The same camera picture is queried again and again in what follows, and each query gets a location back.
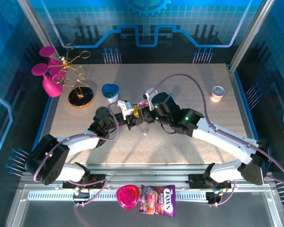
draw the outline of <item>white object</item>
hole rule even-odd
[[[86,134],[87,136],[77,137],[77,138],[74,138],[64,143],[64,145],[68,146],[70,149],[68,156],[74,155],[83,150],[93,149],[97,146],[99,139],[89,136],[89,135],[95,135],[95,133],[93,133],[92,131],[86,130],[83,134]],[[61,142],[62,140],[66,138],[67,137],[63,137],[63,138],[59,137],[57,141]]]
[[[150,88],[150,89],[148,89],[148,90],[144,93],[144,94],[146,95],[147,101],[148,101],[148,103],[149,103],[149,105],[150,105],[150,110],[153,110],[153,109],[155,108],[155,107],[153,106],[151,100],[152,100],[152,98],[153,98],[155,95],[158,94],[157,90],[155,90],[151,95],[149,95],[149,93],[150,93],[153,89],[154,89],[154,88]]]
[[[118,104],[117,105],[121,108],[122,116],[123,116],[124,120],[126,120],[126,116],[127,115],[131,115],[133,113],[133,111],[134,111],[133,104],[130,103],[130,102],[125,102],[125,101],[118,100]]]
[[[204,140],[206,142],[209,142],[218,148],[221,148],[228,153],[234,155],[236,158],[238,158],[242,163],[248,164],[251,162],[252,158],[250,157],[251,154],[255,154],[255,150],[250,148],[249,144],[254,145],[255,147],[258,147],[257,141],[249,138],[245,138],[243,136],[240,136],[234,132],[231,132],[227,129],[224,129],[223,127],[214,124],[216,128],[218,128],[221,131],[225,131],[237,138],[240,138],[245,141],[244,144],[238,143],[234,141],[233,139],[230,139],[228,137],[225,137],[217,132],[215,132],[212,127],[209,127],[209,124],[207,123],[205,118],[201,118],[197,124],[198,128],[193,131],[193,137]]]
[[[81,180],[84,174],[85,171],[77,164],[65,163],[56,181],[78,182]]]
[[[219,183],[228,180],[243,179],[241,173],[238,171],[241,164],[239,160],[214,164],[210,171],[210,177]]]
[[[118,100],[118,94],[116,94],[114,97],[112,98],[107,98],[107,100],[109,101],[109,103],[114,103]]]

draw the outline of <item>tin can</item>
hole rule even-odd
[[[221,86],[214,86],[210,94],[210,100],[217,103],[220,102],[222,97],[225,95],[225,90]]]

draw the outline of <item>glass panel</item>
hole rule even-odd
[[[90,49],[81,63],[115,63],[104,48],[118,48],[122,63],[230,63],[261,3],[32,0],[60,55],[68,43]]]
[[[41,47],[18,2],[0,1],[0,226],[5,226],[26,156],[21,152],[24,156],[16,158],[11,150],[31,151],[48,100],[42,78],[31,74],[42,61]]]
[[[274,2],[237,71],[254,130],[284,166],[284,1]]]

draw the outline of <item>can lid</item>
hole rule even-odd
[[[225,90],[221,86],[215,86],[215,87],[213,87],[213,93],[216,96],[223,96],[223,95],[225,95]]]

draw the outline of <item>robotic arm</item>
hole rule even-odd
[[[190,183],[191,188],[223,187],[222,182],[241,178],[253,184],[263,184],[270,162],[268,158],[254,150],[251,145],[268,152],[265,140],[256,141],[244,138],[215,123],[212,123],[215,126],[213,128],[201,113],[193,109],[180,109],[171,96],[165,92],[158,93],[157,91],[150,94],[152,90],[146,91],[144,98],[147,99],[147,102],[142,105],[118,101],[118,106],[122,109],[122,113],[115,114],[119,126],[127,125],[130,130],[133,126],[143,122],[148,124],[159,122],[162,127],[163,125],[170,127],[174,130],[174,133],[209,142],[238,159],[223,164],[212,163],[202,177],[190,176],[194,182]],[[81,136],[66,141],[54,150],[37,173],[38,180],[45,185],[51,184],[55,180],[79,183],[90,181],[89,170],[78,163],[65,163],[65,160],[67,156],[102,146],[105,140],[93,136],[108,138],[109,131],[116,128],[116,122],[106,107],[97,109],[93,120],[94,122]],[[231,134],[232,137],[218,133],[217,129]],[[244,146],[240,145],[234,138],[244,140]],[[56,139],[51,135],[44,136],[25,163],[26,170],[35,175],[37,168],[49,150],[65,139],[67,140],[67,138]]]

